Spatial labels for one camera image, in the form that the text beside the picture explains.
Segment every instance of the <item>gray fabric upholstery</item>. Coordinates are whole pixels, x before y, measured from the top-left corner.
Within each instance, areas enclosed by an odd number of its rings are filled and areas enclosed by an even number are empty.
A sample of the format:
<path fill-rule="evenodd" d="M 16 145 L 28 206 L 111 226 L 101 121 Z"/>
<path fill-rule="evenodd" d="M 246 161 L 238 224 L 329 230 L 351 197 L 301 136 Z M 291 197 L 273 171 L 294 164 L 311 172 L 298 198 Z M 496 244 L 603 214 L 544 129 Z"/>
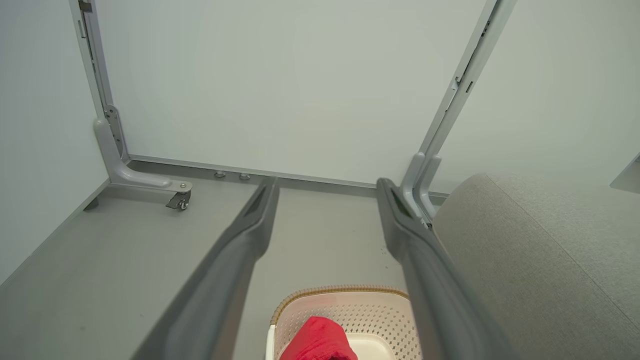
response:
<path fill-rule="evenodd" d="M 640 359 L 640 195 L 478 174 L 433 229 L 524 359 Z"/>

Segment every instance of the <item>red towel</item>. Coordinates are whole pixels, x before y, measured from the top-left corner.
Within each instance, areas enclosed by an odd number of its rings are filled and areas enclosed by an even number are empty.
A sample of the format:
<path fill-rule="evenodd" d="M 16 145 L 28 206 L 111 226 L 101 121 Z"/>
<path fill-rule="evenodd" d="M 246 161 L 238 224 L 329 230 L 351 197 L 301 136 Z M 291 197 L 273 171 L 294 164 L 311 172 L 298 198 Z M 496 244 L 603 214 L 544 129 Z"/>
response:
<path fill-rule="evenodd" d="M 358 360 L 358 357 L 339 324 L 311 316 L 293 337 L 280 360 Z"/>

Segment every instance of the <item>basket rim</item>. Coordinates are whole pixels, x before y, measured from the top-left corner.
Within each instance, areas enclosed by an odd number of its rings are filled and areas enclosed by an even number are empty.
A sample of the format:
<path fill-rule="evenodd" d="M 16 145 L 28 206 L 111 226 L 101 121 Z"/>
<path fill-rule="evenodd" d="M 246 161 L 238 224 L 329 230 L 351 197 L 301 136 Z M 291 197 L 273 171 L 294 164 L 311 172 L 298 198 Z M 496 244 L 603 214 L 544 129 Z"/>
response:
<path fill-rule="evenodd" d="M 280 302 L 280 305 L 276 308 L 276 311 L 271 317 L 271 325 L 276 325 L 282 311 L 292 302 L 303 297 L 311 295 L 320 295 L 325 293 L 347 293 L 347 292 L 375 292 L 375 293 L 389 293 L 394 295 L 400 295 L 409 300 L 409 295 L 399 288 L 384 285 L 335 285 L 335 286 L 322 286 L 320 288 L 307 288 L 300 291 L 296 291 L 293 294 L 286 297 Z"/>

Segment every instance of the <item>laundry basket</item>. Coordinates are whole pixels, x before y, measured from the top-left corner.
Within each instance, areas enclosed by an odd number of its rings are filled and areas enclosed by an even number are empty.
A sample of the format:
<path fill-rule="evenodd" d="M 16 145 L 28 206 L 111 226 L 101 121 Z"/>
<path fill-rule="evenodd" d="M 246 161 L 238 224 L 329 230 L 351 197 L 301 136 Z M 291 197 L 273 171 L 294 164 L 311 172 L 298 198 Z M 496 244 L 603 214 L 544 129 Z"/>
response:
<path fill-rule="evenodd" d="M 420 360 L 420 340 L 408 295 L 375 285 L 326 286 L 297 291 L 271 318 L 266 360 L 279 360 L 311 316 L 337 322 L 361 360 Z"/>

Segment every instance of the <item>white partition panel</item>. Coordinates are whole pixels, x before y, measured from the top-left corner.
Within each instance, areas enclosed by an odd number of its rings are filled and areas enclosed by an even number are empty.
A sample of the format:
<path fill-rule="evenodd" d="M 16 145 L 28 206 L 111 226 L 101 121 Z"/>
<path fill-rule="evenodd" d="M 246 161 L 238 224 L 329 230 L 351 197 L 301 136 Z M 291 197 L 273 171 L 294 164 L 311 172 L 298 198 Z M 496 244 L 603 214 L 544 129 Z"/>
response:
<path fill-rule="evenodd" d="M 440 154 L 476 172 L 609 185 L 640 151 L 640 3 L 518 0 Z"/>
<path fill-rule="evenodd" d="M 485 0 L 97 0 L 132 158 L 401 180 Z"/>
<path fill-rule="evenodd" d="M 0 2 L 0 284 L 108 180 L 69 2 Z"/>

